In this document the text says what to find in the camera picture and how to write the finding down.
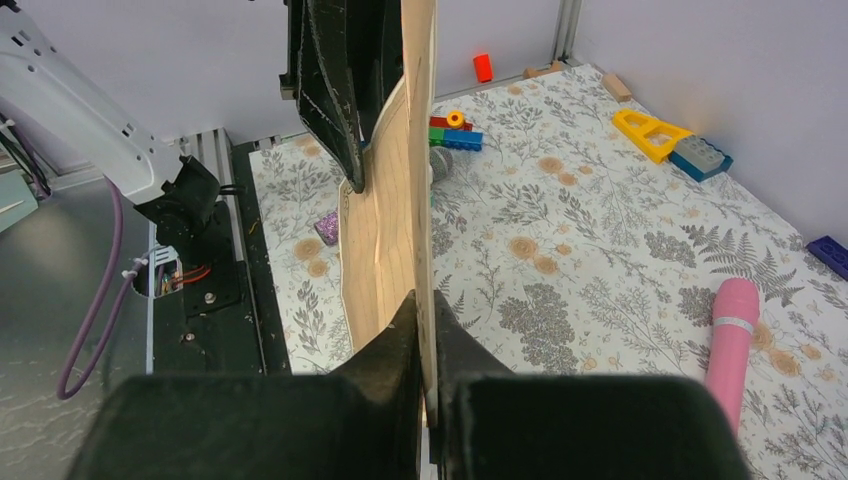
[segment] pink toy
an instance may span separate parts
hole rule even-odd
[[[706,384],[727,415],[734,435],[742,411],[748,349],[759,318],[757,286],[744,278],[725,280],[713,302],[713,345]]]

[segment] yellow ring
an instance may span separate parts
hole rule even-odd
[[[448,114],[448,126],[451,128],[462,128],[465,125],[465,116],[459,110]]]

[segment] yellow toy block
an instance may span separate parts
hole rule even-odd
[[[612,124],[654,163],[665,161],[679,140],[692,135],[689,130],[627,108],[613,115]]]

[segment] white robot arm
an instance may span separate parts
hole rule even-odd
[[[179,151],[157,141],[2,0],[0,97],[83,154],[134,204],[163,195],[182,168]]]
[[[184,261],[205,263],[226,253],[227,242],[207,228],[217,179],[112,101],[14,0],[0,0],[0,97],[99,168],[157,225],[159,242],[174,246]]]

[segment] leaf pattern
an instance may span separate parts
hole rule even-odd
[[[627,108],[645,112],[636,102]],[[697,183],[612,126],[591,66],[452,99],[483,132],[433,185],[434,276],[460,324],[522,372],[704,378],[712,301],[754,281],[762,315],[739,446],[757,479],[846,480],[848,282],[728,175]],[[337,247],[312,225],[342,175],[308,136],[251,156],[292,368],[351,355]]]

